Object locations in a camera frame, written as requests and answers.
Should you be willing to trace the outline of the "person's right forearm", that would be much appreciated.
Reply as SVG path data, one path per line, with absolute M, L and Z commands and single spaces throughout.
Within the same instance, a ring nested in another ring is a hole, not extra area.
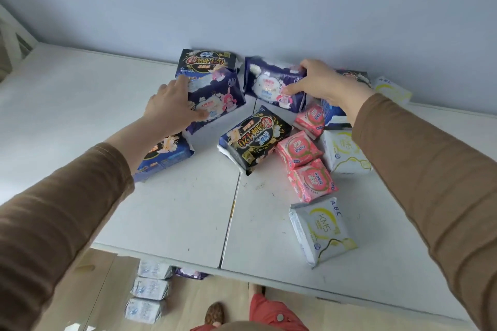
M 346 91 L 341 107 L 454 297 L 497 331 L 497 162 L 368 87 Z

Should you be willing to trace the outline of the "brown patterned shoe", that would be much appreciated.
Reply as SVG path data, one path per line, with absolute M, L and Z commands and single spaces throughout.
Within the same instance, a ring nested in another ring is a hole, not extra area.
M 225 308 L 223 303 L 221 302 L 212 303 L 206 311 L 204 318 L 204 325 L 218 328 L 224 323 L 225 323 Z

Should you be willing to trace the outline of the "red trousers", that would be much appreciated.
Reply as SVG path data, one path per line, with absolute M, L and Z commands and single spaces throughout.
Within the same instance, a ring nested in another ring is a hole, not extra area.
M 252 295 L 248 321 L 227 322 L 218 328 L 204 324 L 190 331 L 309 331 L 300 318 L 284 303 Z

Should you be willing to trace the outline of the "black pad packet gold print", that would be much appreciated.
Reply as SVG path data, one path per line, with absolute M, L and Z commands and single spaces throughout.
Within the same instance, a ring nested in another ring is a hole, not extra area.
M 290 136 L 292 129 L 280 116 L 260 106 L 253 115 L 222 135 L 217 148 L 242 174 L 249 176 L 279 142 Z

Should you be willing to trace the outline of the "white pad packet blue print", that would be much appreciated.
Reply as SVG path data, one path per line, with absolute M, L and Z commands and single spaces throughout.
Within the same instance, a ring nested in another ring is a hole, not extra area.
M 140 259 L 137 275 L 143 278 L 168 280 L 172 278 L 175 267 L 162 261 Z
M 130 290 L 132 296 L 152 301 L 162 301 L 171 286 L 169 279 L 145 278 L 137 276 Z
M 124 317 L 129 321 L 151 325 L 158 322 L 165 309 L 165 301 L 132 297 L 125 306 Z

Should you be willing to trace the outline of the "person's right hand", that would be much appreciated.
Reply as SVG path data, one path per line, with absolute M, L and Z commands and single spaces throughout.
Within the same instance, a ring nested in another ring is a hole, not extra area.
M 304 59 L 300 66 L 307 71 L 307 76 L 299 81 L 307 82 L 305 93 L 342 108 L 349 123 L 354 126 L 364 102 L 373 96 L 375 91 L 364 83 L 338 74 L 320 60 Z

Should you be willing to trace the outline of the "white pad packet yellow print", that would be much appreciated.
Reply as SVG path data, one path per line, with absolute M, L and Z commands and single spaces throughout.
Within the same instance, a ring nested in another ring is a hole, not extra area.
M 322 161 L 337 176 L 359 176 L 373 171 L 362 150 L 352 140 L 352 130 L 325 130 L 319 139 Z
M 351 238 L 336 197 L 294 203 L 289 219 L 311 268 L 358 248 Z
M 403 107 L 409 104 L 413 95 L 409 90 L 399 86 L 384 76 L 380 76 L 373 80 L 372 88 Z

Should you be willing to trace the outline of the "purple pad packet white cloud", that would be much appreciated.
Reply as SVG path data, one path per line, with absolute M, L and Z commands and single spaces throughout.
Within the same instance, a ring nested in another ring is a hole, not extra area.
M 306 104 L 305 92 L 283 94 L 287 86 L 306 77 L 305 68 L 260 56 L 245 57 L 244 92 L 277 107 L 299 113 Z

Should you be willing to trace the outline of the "white wooden frame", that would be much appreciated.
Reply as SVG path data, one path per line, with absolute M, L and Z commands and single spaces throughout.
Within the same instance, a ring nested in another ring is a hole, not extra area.
M 38 43 L 0 3 L 0 83 L 22 64 Z

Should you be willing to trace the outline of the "navy pad packet white flower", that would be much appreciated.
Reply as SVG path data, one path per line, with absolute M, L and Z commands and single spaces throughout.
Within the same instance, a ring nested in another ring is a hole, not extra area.
M 194 153 L 195 150 L 185 132 L 166 137 L 146 154 L 133 175 L 134 182 L 144 182 L 159 171 L 190 158 Z

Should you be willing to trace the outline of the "navy pad packet gold print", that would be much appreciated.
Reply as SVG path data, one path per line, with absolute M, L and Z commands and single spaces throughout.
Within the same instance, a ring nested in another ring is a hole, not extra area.
M 198 78 L 223 68 L 230 71 L 239 70 L 240 63 L 234 53 L 184 48 L 178 61 L 176 76 Z

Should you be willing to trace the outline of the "purple pad packet pink bunny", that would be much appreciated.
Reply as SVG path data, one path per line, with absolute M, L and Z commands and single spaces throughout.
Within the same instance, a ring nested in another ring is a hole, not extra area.
M 203 109 L 208 112 L 205 121 L 192 122 L 186 129 L 190 134 L 196 133 L 206 124 L 224 116 L 245 104 L 238 73 L 222 65 L 208 66 L 206 73 L 198 73 L 187 67 L 180 67 L 176 77 L 184 75 L 189 78 L 188 104 L 192 110 Z

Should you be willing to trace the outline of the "navy and white pad packet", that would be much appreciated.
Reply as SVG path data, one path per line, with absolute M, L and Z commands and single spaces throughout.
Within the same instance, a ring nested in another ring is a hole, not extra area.
M 367 71 L 348 69 L 336 69 L 335 71 L 340 75 L 355 79 L 357 82 L 364 83 L 372 88 L 371 80 L 369 79 Z M 346 113 L 343 111 L 342 108 L 331 105 L 325 99 L 321 99 L 321 107 L 324 114 L 324 129 L 344 130 L 352 128 L 347 119 Z

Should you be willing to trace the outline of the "person's left forearm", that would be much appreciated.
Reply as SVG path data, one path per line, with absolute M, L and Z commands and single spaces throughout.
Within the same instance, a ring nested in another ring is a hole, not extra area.
M 188 124 L 143 116 L 0 206 L 0 331 L 33 329 L 147 152 Z

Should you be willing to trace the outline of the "person's left hand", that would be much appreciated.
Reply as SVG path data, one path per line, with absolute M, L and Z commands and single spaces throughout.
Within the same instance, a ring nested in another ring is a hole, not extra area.
M 188 101 L 189 78 L 179 75 L 168 84 L 162 84 L 152 95 L 144 112 L 144 120 L 151 125 L 159 138 L 185 130 L 189 123 Z

